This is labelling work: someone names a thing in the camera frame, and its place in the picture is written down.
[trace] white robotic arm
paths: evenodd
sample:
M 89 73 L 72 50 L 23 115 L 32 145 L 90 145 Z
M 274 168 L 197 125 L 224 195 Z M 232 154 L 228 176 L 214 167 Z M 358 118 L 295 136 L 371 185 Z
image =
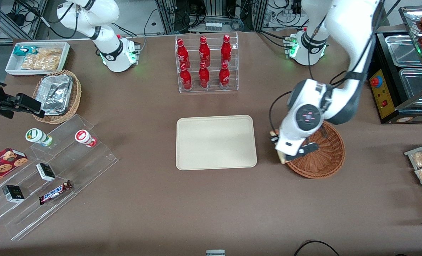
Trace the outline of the white robotic arm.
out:
M 122 72 L 138 63 L 140 45 L 125 38 L 118 38 L 108 26 L 120 16 L 114 0 L 70 0 L 58 5 L 56 10 L 61 23 L 88 36 L 101 52 L 104 64 L 114 72 Z
M 315 24 L 311 23 L 309 28 L 321 26 L 318 31 L 302 34 L 301 40 L 297 37 L 295 60 L 307 65 L 309 55 L 310 63 L 316 63 L 329 33 L 349 54 L 348 70 L 351 72 L 347 73 L 341 89 L 311 79 L 295 86 L 287 103 L 289 113 L 281 123 L 276 144 L 276 150 L 289 156 L 298 154 L 304 140 L 320 128 L 323 120 L 341 124 L 353 118 L 366 77 L 366 60 L 372 50 L 372 18 L 379 0 L 333 0 L 327 5 L 328 2 L 303 0 L 308 16 L 315 17 Z M 329 6 L 328 11 L 317 8 L 318 3 Z

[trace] red bottle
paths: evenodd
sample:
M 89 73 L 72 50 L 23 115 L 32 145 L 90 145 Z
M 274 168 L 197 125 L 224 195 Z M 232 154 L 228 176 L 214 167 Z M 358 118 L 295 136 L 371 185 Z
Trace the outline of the red bottle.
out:
M 230 44 L 230 36 L 224 36 L 224 43 L 222 44 L 221 48 L 221 62 L 230 64 L 230 60 L 232 59 L 232 45 Z
M 190 62 L 189 62 L 189 53 L 187 52 L 187 49 L 184 47 L 184 41 L 183 39 L 177 40 L 178 44 L 178 59 L 180 61 L 180 66 L 182 64 L 185 64 L 185 68 L 190 68 Z
M 205 62 L 206 67 L 209 67 L 211 65 L 211 53 L 210 47 L 206 42 L 206 36 L 200 37 L 200 49 L 198 52 L 200 52 L 200 61 Z
M 219 87 L 223 90 L 229 88 L 230 71 L 228 71 L 228 64 L 222 63 L 222 69 L 219 72 Z
M 185 63 L 181 64 L 180 68 L 180 77 L 181 83 L 183 84 L 183 88 L 185 91 L 190 91 L 192 89 L 192 78 L 190 77 L 190 73 L 185 67 Z
M 200 63 L 200 70 L 198 71 L 198 76 L 200 77 L 200 86 L 203 89 L 207 89 L 210 86 L 210 72 L 206 68 L 206 63 Z

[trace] clear acrylic display stand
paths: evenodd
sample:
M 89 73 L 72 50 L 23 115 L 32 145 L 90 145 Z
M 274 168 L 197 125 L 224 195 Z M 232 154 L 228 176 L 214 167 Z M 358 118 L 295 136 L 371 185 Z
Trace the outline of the clear acrylic display stand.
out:
M 79 115 L 61 124 L 49 135 L 53 143 L 49 147 L 33 144 L 26 152 L 27 165 L 13 171 L 0 183 L 0 225 L 7 228 L 12 240 L 20 240 L 55 211 L 74 198 L 83 188 L 115 164 L 110 149 L 99 141 L 92 131 L 93 125 Z M 75 141 L 75 133 L 85 129 L 96 136 L 98 143 L 92 148 Z M 42 180 L 36 164 L 46 162 L 55 173 L 55 180 Z M 70 180 L 73 188 L 40 205 L 39 197 Z M 20 186 L 25 200 L 20 203 L 7 201 L 1 189 L 4 185 Z
M 221 71 L 221 47 L 224 42 L 224 35 L 230 36 L 230 44 L 232 45 L 232 60 L 229 63 L 228 70 L 230 71 L 229 88 L 222 90 L 219 87 L 219 71 Z M 198 70 L 200 70 L 200 36 L 201 34 L 181 34 L 175 37 L 175 56 L 177 62 L 178 85 L 180 93 L 183 92 L 228 92 L 238 91 L 239 89 L 239 58 L 238 58 L 238 34 L 237 33 L 210 33 L 205 34 L 208 45 L 211 50 L 211 65 L 208 67 L 210 72 L 210 86 L 208 89 L 203 89 L 200 86 L 198 77 Z M 183 39 L 184 46 L 189 52 L 190 68 L 189 72 L 192 77 L 192 89 L 190 91 L 184 90 L 180 77 L 180 63 L 177 57 L 178 45 L 177 40 Z

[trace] wicker basket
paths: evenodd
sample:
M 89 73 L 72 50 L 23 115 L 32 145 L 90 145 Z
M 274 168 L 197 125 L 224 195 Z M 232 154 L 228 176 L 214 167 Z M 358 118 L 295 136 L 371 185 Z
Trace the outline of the wicker basket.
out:
M 78 81 L 77 77 L 68 70 L 61 70 L 52 74 L 48 74 L 47 76 L 60 76 L 60 75 L 68 75 L 74 79 L 74 83 L 72 86 L 72 93 L 70 95 L 69 107 L 67 112 L 61 116 L 45 116 L 44 118 L 39 118 L 34 116 L 37 121 L 43 123 L 50 123 L 50 124 L 59 124 L 71 119 L 75 113 L 77 112 L 78 105 L 80 105 L 80 97 L 81 97 L 81 85 L 80 81 Z M 37 96 L 37 90 L 40 86 L 40 81 L 37 83 L 36 88 L 34 89 L 33 98 Z
M 317 143 L 318 150 L 287 162 L 293 171 L 307 178 L 328 178 L 341 169 L 345 145 L 332 125 L 323 122 L 323 126 L 309 137 L 309 142 Z

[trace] small bottle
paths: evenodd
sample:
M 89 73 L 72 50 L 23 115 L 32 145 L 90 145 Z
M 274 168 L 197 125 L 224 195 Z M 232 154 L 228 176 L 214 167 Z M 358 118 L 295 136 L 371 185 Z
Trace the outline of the small bottle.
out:
M 25 134 L 25 138 L 27 141 L 40 144 L 42 147 L 48 147 L 53 142 L 53 138 L 50 135 L 37 128 L 29 129 Z
M 75 134 L 75 140 L 89 148 L 92 148 L 97 144 L 97 138 L 91 136 L 91 134 L 86 130 L 77 131 Z
M 200 61 L 205 62 L 206 67 L 211 65 L 211 52 L 208 43 L 206 42 L 206 36 L 200 37 Z
M 230 60 L 232 60 L 232 45 L 230 44 L 230 36 L 226 34 L 221 48 L 221 62 L 230 65 Z
M 200 70 L 198 71 L 198 76 L 200 77 L 200 86 L 203 89 L 208 89 L 210 86 L 210 72 L 206 68 L 206 63 L 200 63 Z
M 192 78 L 190 77 L 190 73 L 187 70 L 185 63 L 181 64 L 180 68 L 180 77 L 183 88 L 185 91 L 190 91 L 192 89 Z
M 223 90 L 229 88 L 230 71 L 228 71 L 228 64 L 222 63 L 222 69 L 219 72 L 219 87 Z
M 182 64 L 185 64 L 185 68 L 190 68 L 190 61 L 189 61 L 189 53 L 187 52 L 187 49 L 184 46 L 184 41 L 183 39 L 178 39 L 177 40 L 177 44 L 178 44 L 178 60 L 180 61 L 180 66 Z

